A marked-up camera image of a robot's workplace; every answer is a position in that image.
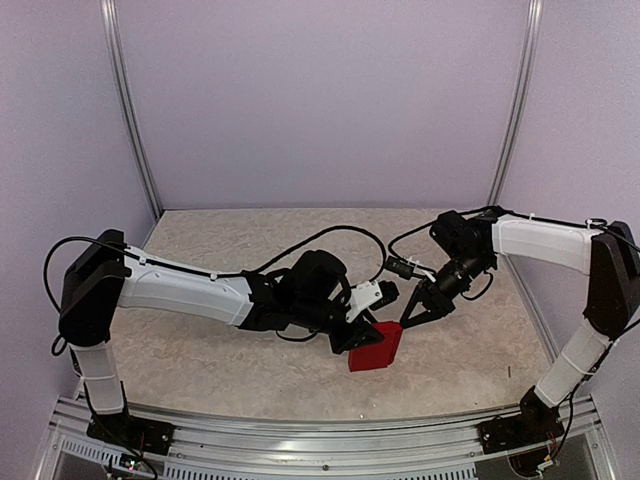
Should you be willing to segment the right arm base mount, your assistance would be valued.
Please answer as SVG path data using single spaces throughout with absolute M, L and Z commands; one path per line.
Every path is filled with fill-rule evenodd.
M 559 419 L 548 422 L 526 422 L 523 414 L 509 417 L 497 416 L 477 425 L 477 432 L 484 454 L 527 447 L 556 439 L 564 435 L 565 429 Z

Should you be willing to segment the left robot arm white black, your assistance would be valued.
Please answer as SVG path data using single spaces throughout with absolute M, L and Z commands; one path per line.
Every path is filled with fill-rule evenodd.
M 371 314 L 383 298 L 381 283 L 351 285 L 346 266 L 324 250 L 304 252 L 291 267 L 228 273 L 150 255 L 127 245 L 118 230 L 87 242 L 65 273 L 58 330 L 78 361 L 102 430 L 121 445 L 133 443 L 140 424 L 126 412 L 109 344 L 119 308 L 193 315 L 256 332 L 295 325 L 326 335 L 337 355 L 384 340 Z

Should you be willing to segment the red paper box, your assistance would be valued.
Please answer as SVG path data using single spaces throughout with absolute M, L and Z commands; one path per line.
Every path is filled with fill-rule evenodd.
M 373 328 L 382 335 L 382 341 L 351 350 L 348 356 L 350 372 L 383 369 L 394 362 L 403 328 L 397 322 L 379 322 L 373 324 Z

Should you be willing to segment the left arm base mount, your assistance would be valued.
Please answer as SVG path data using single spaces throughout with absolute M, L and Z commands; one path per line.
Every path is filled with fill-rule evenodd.
M 174 432 L 171 423 L 126 415 L 93 416 L 87 428 L 90 438 L 162 456 L 168 455 Z

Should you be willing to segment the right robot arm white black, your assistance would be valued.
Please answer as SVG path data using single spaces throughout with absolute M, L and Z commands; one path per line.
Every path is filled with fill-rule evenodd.
M 500 258 L 518 267 L 531 264 L 539 276 L 559 268 L 548 287 L 541 278 L 522 274 L 558 348 L 550 370 L 531 390 L 539 405 L 529 406 L 511 423 L 518 442 L 535 442 L 550 427 L 546 409 L 557 407 L 593 376 L 637 321 L 639 245 L 631 226 L 597 218 L 571 223 L 487 206 L 445 211 L 425 228 L 446 262 L 413 290 L 400 320 L 405 329 L 451 314 L 472 282 L 495 270 Z M 554 320 L 559 326 L 551 325 Z

